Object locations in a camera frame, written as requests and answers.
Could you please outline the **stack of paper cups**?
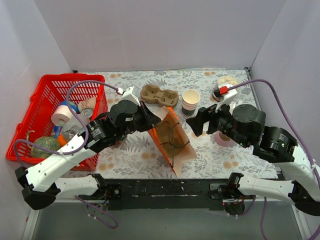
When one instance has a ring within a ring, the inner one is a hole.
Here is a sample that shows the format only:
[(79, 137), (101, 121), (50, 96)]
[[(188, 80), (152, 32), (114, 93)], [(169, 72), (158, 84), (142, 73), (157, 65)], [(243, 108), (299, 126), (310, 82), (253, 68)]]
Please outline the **stack of paper cups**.
[(181, 111), (189, 117), (195, 113), (198, 103), (201, 99), (200, 94), (193, 89), (185, 90), (181, 97)]

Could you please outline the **orange paper bag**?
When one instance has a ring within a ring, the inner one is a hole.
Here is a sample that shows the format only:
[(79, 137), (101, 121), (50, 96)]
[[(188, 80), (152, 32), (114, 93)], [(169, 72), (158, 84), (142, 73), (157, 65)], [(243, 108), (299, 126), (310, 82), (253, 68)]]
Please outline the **orange paper bag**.
[(148, 134), (178, 177), (184, 164), (196, 159), (196, 151), (171, 107), (160, 107), (154, 114), (160, 118), (160, 123), (150, 129)]

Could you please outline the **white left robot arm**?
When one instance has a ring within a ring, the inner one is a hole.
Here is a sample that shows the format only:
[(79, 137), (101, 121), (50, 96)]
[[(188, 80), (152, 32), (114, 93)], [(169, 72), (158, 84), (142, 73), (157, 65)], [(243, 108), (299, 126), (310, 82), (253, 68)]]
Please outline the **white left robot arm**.
[(86, 124), (65, 146), (42, 162), (15, 170), (24, 201), (41, 210), (60, 198), (88, 196), (90, 199), (117, 199), (120, 184), (108, 184), (98, 173), (63, 178), (63, 174), (85, 159), (114, 146), (129, 134), (153, 129), (161, 119), (143, 101), (125, 96), (107, 112)]

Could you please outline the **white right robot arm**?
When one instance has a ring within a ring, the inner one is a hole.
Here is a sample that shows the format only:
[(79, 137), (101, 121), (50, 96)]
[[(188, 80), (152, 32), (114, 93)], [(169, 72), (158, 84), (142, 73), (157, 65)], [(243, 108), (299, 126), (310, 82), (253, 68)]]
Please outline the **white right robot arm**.
[(241, 196), (262, 196), (294, 205), (312, 216), (320, 214), (320, 188), (316, 174), (319, 166), (310, 163), (298, 141), (285, 129), (266, 126), (266, 113), (250, 104), (240, 104), (233, 110), (229, 95), (210, 107), (201, 107), (187, 124), (196, 136), (208, 123), (207, 134), (219, 131), (243, 148), (252, 147), (252, 154), (281, 169), (284, 180), (254, 178), (231, 173), (225, 185), (212, 189), (214, 199), (237, 199)]

